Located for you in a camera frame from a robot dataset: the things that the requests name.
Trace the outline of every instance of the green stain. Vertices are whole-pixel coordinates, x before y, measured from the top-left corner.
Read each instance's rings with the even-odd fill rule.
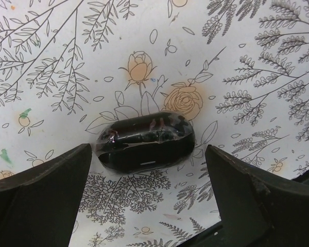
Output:
[[[20,117],[21,118],[26,118],[30,111],[31,111],[31,108],[25,110],[23,113],[20,114]]]
[[[7,163],[9,163],[9,164],[12,164],[10,158],[8,157],[7,150],[6,150],[5,148],[1,150],[1,153],[2,153],[2,154],[0,154],[0,157],[1,157],[5,162],[7,162]]]

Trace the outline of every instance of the black capsule-shaped object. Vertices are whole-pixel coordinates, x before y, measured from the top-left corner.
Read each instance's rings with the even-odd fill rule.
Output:
[[[101,163],[119,174],[176,165],[195,146],[195,132],[183,115],[158,112],[117,121],[106,127],[96,143]]]

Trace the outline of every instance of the floral pattern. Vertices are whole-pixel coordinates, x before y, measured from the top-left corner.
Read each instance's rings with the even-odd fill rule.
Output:
[[[189,160],[117,177],[94,158],[71,247],[178,246],[219,221],[208,144],[309,170],[309,0],[0,0],[0,179],[163,110],[193,125]]]

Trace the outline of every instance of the black object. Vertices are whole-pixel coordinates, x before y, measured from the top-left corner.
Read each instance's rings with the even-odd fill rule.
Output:
[[[309,247],[309,171],[284,179],[208,146],[222,221],[181,247]]]
[[[120,174],[170,167],[193,152],[195,133],[182,115],[174,112],[117,121],[101,133],[96,155]]]
[[[0,180],[0,247],[68,246],[91,157],[83,144]]]

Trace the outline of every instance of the transparent plastic wrap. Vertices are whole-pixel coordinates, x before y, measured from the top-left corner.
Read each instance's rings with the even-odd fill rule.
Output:
[[[158,112],[117,121],[106,127],[96,142],[96,156],[118,174],[177,165],[189,158],[195,132],[179,113]]]

